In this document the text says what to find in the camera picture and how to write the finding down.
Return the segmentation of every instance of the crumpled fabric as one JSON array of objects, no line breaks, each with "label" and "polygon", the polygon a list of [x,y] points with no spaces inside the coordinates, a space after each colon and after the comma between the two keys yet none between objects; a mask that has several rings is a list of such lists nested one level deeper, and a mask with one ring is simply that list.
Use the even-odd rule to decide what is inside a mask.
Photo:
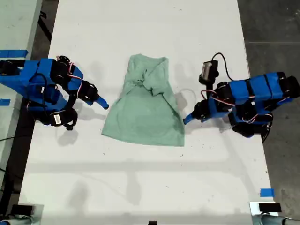
[{"label": "crumpled fabric", "polygon": [[130,57],[123,91],[102,134],[121,141],[184,146],[184,125],[168,82],[167,58]]}]

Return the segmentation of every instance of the black cable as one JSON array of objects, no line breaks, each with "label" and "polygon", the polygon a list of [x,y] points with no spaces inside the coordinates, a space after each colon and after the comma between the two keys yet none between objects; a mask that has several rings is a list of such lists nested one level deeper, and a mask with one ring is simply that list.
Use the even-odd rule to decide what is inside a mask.
[{"label": "black cable", "polygon": [[223,57],[223,59],[224,59],[224,64],[225,64],[226,74],[227,74],[228,78],[229,78],[231,81],[234,81],[234,80],[229,76],[228,69],[227,69],[226,59],[225,59],[225,56],[224,56],[222,53],[220,53],[220,52],[216,53],[216,54],[211,58],[211,61],[213,61],[214,58],[215,58],[217,55],[221,55],[221,56]]},{"label": "black cable", "polygon": [[[36,76],[42,76],[42,78],[43,78],[44,81],[45,81],[45,89],[44,89],[44,91],[43,91],[43,110],[44,110],[45,115],[47,115],[46,110],[45,110],[45,107],[46,107],[46,105],[45,105],[45,93],[47,92],[47,79],[46,79],[46,77],[45,77],[43,74],[34,74],[34,75],[29,79],[29,82],[31,82],[31,80],[32,80],[33,78],[35,78]],[[28,94],[28,90],[27,90],[27,89],[26,89],[26,92],[27,92],[27,99],[30,100],[30,99],[29,99],[29,94]]]},{"label": "black cable", "polygon": [[268,127],[268,130],[267,130],[267,133],[266,135],[262,138],[262,142],[264,143],[264,141],[267,139],[267,137],[269,136],[269,133],[271,131],[271,128],[272,128],[272,125],[273,125],[273,114],[272,113],[269,113],[272,115],[272,120],[271,122],[269,123],[269,127]]},{"label": "black cable", "polygon": [[23,180],[22,177],[19,177],[19,176],[15,175],[15,174],[12,174],[12,173],[10,173],[10,172],[8,172],[8,171],[6,171],[6,170],[3,170],[2,168],[0,168],[0,171],[6,173],[6,174],[8,174],[8,175],[12,175],[12,176],[14,176],[14,177],[16,177],[16,178],[19,178],[19,179]]}]

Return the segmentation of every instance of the blue tape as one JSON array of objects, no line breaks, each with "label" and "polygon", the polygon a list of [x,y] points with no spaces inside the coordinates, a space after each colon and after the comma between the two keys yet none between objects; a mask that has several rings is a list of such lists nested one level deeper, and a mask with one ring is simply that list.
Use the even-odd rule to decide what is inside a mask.
[{"label": "blue tape", "polygon": [[261,188],[261,197],[274,197],[274,189],[272,188]]},{"label": "blue tape", "polygon": [[10,104],[10,99],[4,99],[4,98],[0,99],[0,106],[9,106],[9,104]]},{"label": "blue tape", "polygon": [[25,58],[27,50],[0,50],[0,58]]}]

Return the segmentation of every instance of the sticker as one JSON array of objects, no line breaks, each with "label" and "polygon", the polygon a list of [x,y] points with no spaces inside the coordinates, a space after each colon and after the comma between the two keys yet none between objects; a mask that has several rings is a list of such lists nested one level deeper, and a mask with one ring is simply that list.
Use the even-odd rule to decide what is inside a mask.
[{"label": "sticker", "polygon": [[54,115],[54,119],[55,119],[55,123],[58,125],[58,124],[61,124],[61,120],[60,120],[60,116],[58,114]]}]

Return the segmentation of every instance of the cable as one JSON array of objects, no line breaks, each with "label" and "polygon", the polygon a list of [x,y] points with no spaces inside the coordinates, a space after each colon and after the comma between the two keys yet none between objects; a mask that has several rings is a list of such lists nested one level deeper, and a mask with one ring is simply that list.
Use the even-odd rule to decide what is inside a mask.
[{"label": "cable", "polygon": [[220,52],[216,53],[216,54],[211,58],[211,61],[213,61],[214,58],[215,58],[217,55],[221,55],[221,56],[223,57],[223,59],[224,59],[224,64],[225,64],[226,74],[227,74],[228,78],[229,78],[231,81],[234,81],[234,80],[229,76],[228,69],[227,69],[226,59],[225,59],[225,56],[224,56],[222,53],[220,53]]},{"label": "cable", "polygon": [[202,90],[202,91],[200,91],[200,94],[202,95],[202,97],[203,97],[204,99],[206,99],[206,97],[203,95],[203,92],[212,92],[212,93],[214,93],[214,94],[217,94],[214,90]]},{"label": "cable", "polygon": [[[212,92],[213,94],[217,95],[217,93],[216,93],[214,90],[202,90],[202,91],[200,91],[200,93],[201,93],[201,95],[202,95],[202,97],[203,97],[204,99],[206,99],[206,98],[205,98],[205,96],[203,95],[203,92]],[[215,98],[215,97],[213,97],[213,96],[211,96],[211,98],[214,99],[214,100],[216,100],[216,101],[218,101],[218,102],[221,102],[221,103],[223,103],[223,104],[225,104],[225,105],[235,106],[235,104],[225,102],[225,101],[223,101],[223,100],[221,100],[221,99],[218,99],[218,98]]]},{"label": "cable", "polygon": [[270,115],[270,116],[272,117],[272,120],[271,120],[271,122],[268,124],[267,134],[266,134],[264,137],[262,137],[262,142],[263,142],[263,143],[264,143],[264,141],[267,139],[267,137],[269,136],[269,133],[270,133],[270,131],[271,131],[271,127],[272,127],[272,125],[273,125],[273,114],[272,114],[272,113],[268,113],[267,115]]},{"label": "cable", "polygon": [[1,168],[0,168],[0,171],[2,171],[2,172],[4,172],[4,173],[7,173],[7,174],[9,174],[9,175],[13,175],[13,176],[16,177],[16,178],[19,178],[19,179],[23,180],[22,177],[19,177],[19,176],[15,175],[15,174],[12,174],[12,173],[10,173],[10,172],[8,172],[8,171],[6,171],[6,170],[1,169]]},{"label": "cable", "polygon": [[[45,77],[43,74],[34,74],[34,75],[29,79],[29,82],[31,82],[31,80],[32,80],[34,77],[36,77],[36,76],[42,76],[42,78],[43,78],[44,81],[45,81],[45,89],[44,89],[44,91],[43,91],[43,110],[44,110],[45,115],[47,115],[46,110],[45,110],[45,107],[46,107],[46,105],[45,105],[45,93],[47,92],[47,79],[46,79],[46,77]],[[30,99],[29,99],[29,94],[28,94],[28,87],[26,88],[26,92],[27,92],[27,99],[30,100]]]},{"label": "cable", "polygon": [[223,104],[225,104],[225,105],[235,106],[235,104],[225,102],[225,101],[223,101],[223,100],[221,100],[221,99],[218,99],[218,98],[215,98],[215,97],[213,97],[213,96],[211,96],[211,98],[214,99],[214,100],[216,100],[216,101],[218,101],[218,102],[221,102],[221,103],[223,103]]}]

